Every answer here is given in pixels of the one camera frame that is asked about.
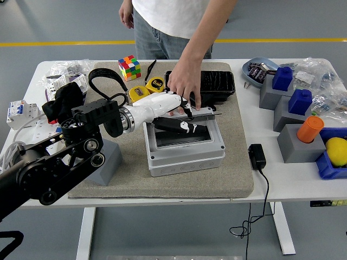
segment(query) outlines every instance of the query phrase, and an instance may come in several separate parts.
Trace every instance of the table leg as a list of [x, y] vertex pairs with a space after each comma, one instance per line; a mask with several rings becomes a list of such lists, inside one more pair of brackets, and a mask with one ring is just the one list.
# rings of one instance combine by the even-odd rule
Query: table leg
[[284, 214], [282, 202], [276, 202], [276, 207], [274, 207], [274, 202], [270, 202], [273, 219], [275, 221], [278, 238], [281, 244], [283, 255], [295, 255], [295, 248], [292, 240], [291, 233], [289, 231], [286, 216]]
[[86, 207], [83, 212], [80, 240], [78, 242], [76, 260], [89, 260], [91, 251], [93, 227], [95, 219], [95, 207]]

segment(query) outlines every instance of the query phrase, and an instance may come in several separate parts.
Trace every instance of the plastic bag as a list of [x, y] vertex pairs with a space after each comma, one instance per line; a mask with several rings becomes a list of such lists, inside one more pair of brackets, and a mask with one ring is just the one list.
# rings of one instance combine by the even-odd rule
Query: plastic bag
[[347, 91], [327, 60], [308, 57], [280, 66], [293, 70], [294, 89], [312, 92], [312, 114], [347, 123]]
[[93, 65], [91, 60], [56, 61], [37, 85], [45, 91], [47, 101], [54, 100], [56, 91], [70, 82], [76, 82], [85, 95], [89, 89], [88, 74]]

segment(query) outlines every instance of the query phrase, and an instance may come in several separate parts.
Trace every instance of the jeans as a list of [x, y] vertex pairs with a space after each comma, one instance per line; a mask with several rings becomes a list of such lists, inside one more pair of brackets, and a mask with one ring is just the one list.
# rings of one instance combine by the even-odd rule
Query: jeans
[[[179, 60], [189, 39], [167, 35], [150, 26], [134, 9], [135, 47], [139, 60]], [[204, 59], [210, 59], [212, 46]]]

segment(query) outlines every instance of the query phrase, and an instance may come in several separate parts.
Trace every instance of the person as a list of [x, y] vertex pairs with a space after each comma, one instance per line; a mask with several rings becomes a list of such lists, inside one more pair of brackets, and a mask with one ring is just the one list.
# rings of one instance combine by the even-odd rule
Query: person
[[123, 0], [119, 17], [125, 27], [134, 29], [139, 60], [178, 60], [168, 87], [187, 100], [194, 92], [196, 110], [200, 110], [201, 63], [211, 58], [212, 45], [236, 2]]

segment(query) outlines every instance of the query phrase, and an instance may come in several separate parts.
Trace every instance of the gray floor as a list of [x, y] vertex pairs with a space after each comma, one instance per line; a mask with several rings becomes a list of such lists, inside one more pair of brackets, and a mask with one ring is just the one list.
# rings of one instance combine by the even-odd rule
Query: gray floor
[[[5, 0], [0, 43], [133, 40], [119, 22], [120, 0]], [[347, 1], [239, 0], [219, 38], [347, 37]], [[0, 47], [0, 147], [10, 101], [23, 98], [36, 66], [49, 60], [117, 60], [133, 45]], [[345, 42], [217, 43], [215, 59], [305, 58], [329, 60], [347, 80]], [[255, 213], [260, 204], [253, 205]], [[252, 227], [249, 259], [346, 259], [346, 207], [310, 208], [284, 203], [295, 249], [282, 256], [272, 217]], [[0, 230], [21, 230], [23, 244], [8, 259], [75, 259], [82, 209], [17, 210]], [[238, 255], [246, 240], [229, 228], [246, 219], [248, 204], [102, 208], [97, 211], [91, 259], [108, 255]], [[9, 240], [0, 239], [0, 248]]]

